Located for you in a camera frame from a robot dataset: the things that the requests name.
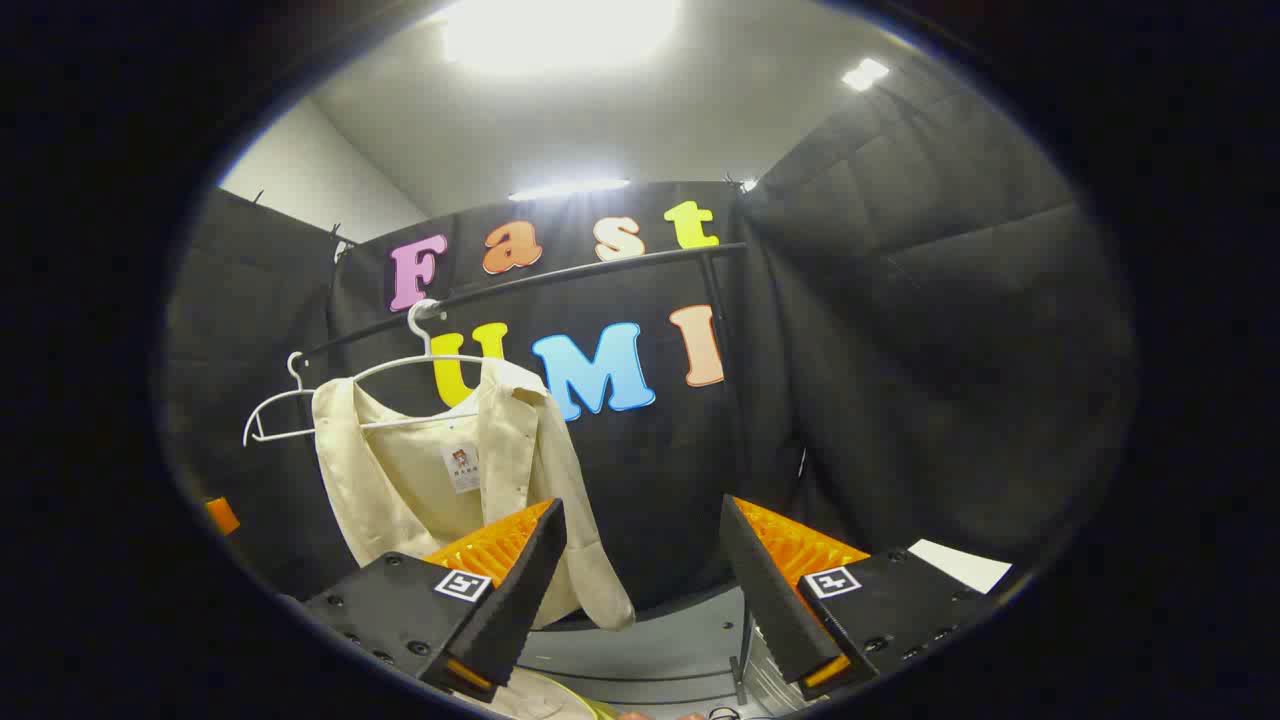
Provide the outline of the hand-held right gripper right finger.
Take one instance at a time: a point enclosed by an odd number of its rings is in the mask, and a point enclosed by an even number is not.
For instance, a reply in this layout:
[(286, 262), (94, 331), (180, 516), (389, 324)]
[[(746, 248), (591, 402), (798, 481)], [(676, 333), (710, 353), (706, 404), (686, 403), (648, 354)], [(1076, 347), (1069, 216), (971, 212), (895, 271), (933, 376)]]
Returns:
[(808, 701), (918, 664), (989, 607), (911, 551), (867, 553), (732, 495), (719, 543), (780, 675)]

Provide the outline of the cream button shirt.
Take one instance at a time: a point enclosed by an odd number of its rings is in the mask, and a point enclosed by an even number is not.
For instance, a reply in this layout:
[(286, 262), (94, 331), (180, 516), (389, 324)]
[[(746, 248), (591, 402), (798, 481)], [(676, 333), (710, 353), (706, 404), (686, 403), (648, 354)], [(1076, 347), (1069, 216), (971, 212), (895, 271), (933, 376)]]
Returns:
[(535, 373), (484, 363), (463, 416), (452, 420), (411, 421), (351, 378), (320, 386), (311, 407), (326, 496), (360, 566), (388, 552), (425, 559), (557, 498), (567, 541), (534, 626), (580, 611), (609, 632), (635, 623), (563, 414)]

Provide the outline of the black clothes rack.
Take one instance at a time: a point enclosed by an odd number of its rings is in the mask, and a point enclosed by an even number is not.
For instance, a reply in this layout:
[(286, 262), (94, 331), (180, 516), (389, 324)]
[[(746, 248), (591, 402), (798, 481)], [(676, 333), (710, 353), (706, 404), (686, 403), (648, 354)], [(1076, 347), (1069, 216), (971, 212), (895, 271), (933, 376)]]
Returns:
[(566, 336), (588, 359), (637, 328), (652, 404), (616, 409), (613, 384), (568, 383), (564, 410), (596, 520), (637, 625), (607, 633), (575, 615), (534, 637), (527, 670), (663, 717), (755, 712), (742, 675), (753, 618), (718, 547), (721, 498), (750, 477), (731, 310), (742, 246), (672, 250), (466, 288), (425, 311), (433, 334), (504, 322), (512, 363)]

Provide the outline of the white slotted laundry hamper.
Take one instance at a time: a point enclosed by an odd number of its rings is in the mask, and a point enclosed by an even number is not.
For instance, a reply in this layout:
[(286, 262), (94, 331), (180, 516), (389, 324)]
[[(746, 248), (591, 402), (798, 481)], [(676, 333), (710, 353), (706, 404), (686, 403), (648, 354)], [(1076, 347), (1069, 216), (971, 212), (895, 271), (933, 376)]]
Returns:
[(762, 629), (756, 624), (751, 626), (742, 682), (749, 694), (771, 716), (778, 717), (809, 705), (803, 698), (800, 689), (782, 678)]

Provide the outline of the white clothes hanger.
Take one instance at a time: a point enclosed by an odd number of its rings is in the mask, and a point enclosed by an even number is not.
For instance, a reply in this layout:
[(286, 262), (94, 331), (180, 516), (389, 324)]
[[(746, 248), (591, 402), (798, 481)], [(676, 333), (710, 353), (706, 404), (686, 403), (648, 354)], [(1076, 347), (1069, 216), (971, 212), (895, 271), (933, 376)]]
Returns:
[(302, 374), (300, 372), (300, 369), (302, 366), (307, 366), (307, 365), (308, 365), (308, 360), (305, 357), (305, 354), (301, 352), (301, 351), (294, 351), (294, 352), (292, 352), (288, 356), (288, 359), (285, 360), (285, 369), (287, 369), (288, 375), (294, 382), (294, 388), (293, 389), (287, 389), (284, 392), (280, 392), (278, 395), (274, 395), (274, 396), (270, 396), (270, 397), (265, 398), (261, 404), (259, 404), (250, 413), (250, 416), (246, 419), (244, 428), (243, 428), (243, 432), (242, 432), (241, 445), (243, 447), (247, 447), (250, 445), (251, 439), (253, 439), (257, 443), (266, 443), (266, 442), (274, 442), (274, 441), (279, 441), (279, 439), (293, 439), (293, 438), (312, 436), (315, 433), (315, 429), (310, 428), (310, 429), (302, 429), (302, 430), (292, 430), (292, 432), (283, 432), (283, 433), (276, 433), (276, 434), (268, 434), (265, 432), (265, 429), (264, 429), (264, 425), (262, 425), (262, 413), (269, 406), (271, 406), (274, 404), (279, 404), (279, 402), (282, 402), (284, 400), (288, 400), (288, 398), (310, 398), (312, 395), (315, 395), (316, 389), (315, 388), (308, 388), (305, 384), (305, 379), (303, 379), (303, 377), (302, 377)]
[[(426, 329), (419, 323), (419, 315), (425, 313), (428, 316), (438, 316), (438, 315), (440, 315), (443, 313), (443, 310), (440, 310), (439, 306), (440, 306), (439, 301), (433, 300), (433, 299), (424, 299), (424, 300), (419, 300), (417, 302), (415, 302), (410, 307), (410, 310), (407, 311), (407, 314), (406, 314), (406, 324), (407, 324), (410, 332), (421, 340), (421, 342), (422, 342), (422, 352), (420, 352), (417, 355), (413, 355), (413, 356), (398, 357), (398, 359), (394, 359), (394, 360), (389, 360), (389, 361), (380, 363), (378, 365), (370, 366), (370, 368), (362, 370), (361, 373), (358, 373), (356, 375), (352, 375), (349, 378), (351, 382), (352, 382), (352, 384), (357, 386), (360, 382), (366, 380), (366, 379), (369, 379), (369, 378), (371, 378), (371, 377), (374, 377), (374, 375), (376, 375), (379, 373), (383, 373), (383, 372), (389, 372), (389, 370), (393, 370), (393, 369), (399, 369), (402, 366), (420, 365), (420, 364), (428, 364), (428, 363), (454, 361), (454, 363), (460, 363), (460, 364), (467, 364), (468, 363), (468, 364), (476, 364), (476, 365), (481, 365), (483, 366), (488, 361), (488, 357), (474, 356), (474, 355), (465, 355), (465, 354), (435, 354), (434, 352), (434, 350), (433, 350), (433, 338), (426, 332)], [(438, 423), (438, 421), (454, 423), (454, 421), (458, 421), (461, 419), (471, 418), (471, 416), (476, 416), (476, 415), (477, 415), (477, 410), (475, 407), (475, 402), (471, 401), (471, 400), (468, 400), (468, 398), (466, 398), (462, 404), (460, 404), (457, 406), (453, 406), (449, 410), (447, 410), (444, 413), (439, 413), (436, 415), (431, 415), (431, 416), (403, 416), (403, 418), (397, 419), (397, 420), (365, 423), (365, 424), (360, 425), (360, 429), (361, 430), (380, 430), (380, 429), (390, 429), (390, 428), (399, 428), (399, 427), (421, 425), (421, 424)]]

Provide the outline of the cream cloth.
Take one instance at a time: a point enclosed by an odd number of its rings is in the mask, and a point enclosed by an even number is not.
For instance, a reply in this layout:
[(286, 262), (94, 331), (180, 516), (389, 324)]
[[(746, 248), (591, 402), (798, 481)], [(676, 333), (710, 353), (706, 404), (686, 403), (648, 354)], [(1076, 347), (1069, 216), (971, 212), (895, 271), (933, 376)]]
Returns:
[(590, 700), (548, 675), (516, 667), (486, 707), (513, 720), (617, 720), (611, 706)]

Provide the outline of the black backdrop cloth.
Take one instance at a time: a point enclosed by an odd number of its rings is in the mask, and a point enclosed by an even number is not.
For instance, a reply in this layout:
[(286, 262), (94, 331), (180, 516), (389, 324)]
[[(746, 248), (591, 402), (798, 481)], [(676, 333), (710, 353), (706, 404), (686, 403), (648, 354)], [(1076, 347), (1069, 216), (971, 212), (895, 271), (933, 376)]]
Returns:
[[(876, 553), (919, 538), (1021, 564), (1110, 474), (1137, 389), (1130, 292), (1076, 191), (970, 79), (887, 60), (749, 191), (723, 178), (499, 200), (335, 255), (319, 231), (211, 192), (166, 309), (159, 434), (175, 475), (224, 496), (232, 543), (276, 591), (307, 597), (360, 566), (312, 436), (241, 445), (265, 398), (422, 352), (410, 307), (502, 281), (742, 246), (731, 323), (750, 477), (724, 495)], [(433, 334), (435, 354), (504, 360), (504, 322)], [(588, 359), (550, 336), (535, 373), (649, 405), (634, 343)], [(406, 416), (462, 404), (480, 368), (402, 366), (358, 386)], [(604, 550), (620, 577), (575, 447)]]

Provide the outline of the white sheet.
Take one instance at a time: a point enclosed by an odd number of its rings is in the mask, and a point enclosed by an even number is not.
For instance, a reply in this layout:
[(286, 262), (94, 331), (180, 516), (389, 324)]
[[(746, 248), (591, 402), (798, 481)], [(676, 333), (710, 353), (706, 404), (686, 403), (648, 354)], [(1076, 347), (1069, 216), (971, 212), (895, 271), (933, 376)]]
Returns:
[(1011, 562), (969, 553), (929, 539), (918, 539), (908, 552), (965, 587), (988, 594), (1012, 569)]

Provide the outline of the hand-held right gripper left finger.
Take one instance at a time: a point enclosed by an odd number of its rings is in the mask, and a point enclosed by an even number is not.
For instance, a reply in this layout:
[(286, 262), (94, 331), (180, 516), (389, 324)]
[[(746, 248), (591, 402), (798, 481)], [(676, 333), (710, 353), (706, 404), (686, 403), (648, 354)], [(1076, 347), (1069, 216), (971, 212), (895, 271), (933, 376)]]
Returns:
[(490, 702), (524, 652), (567, 543), (563, 503), (535, 503), (426, 559), (390, 551), (301, 602), (398, 673)]

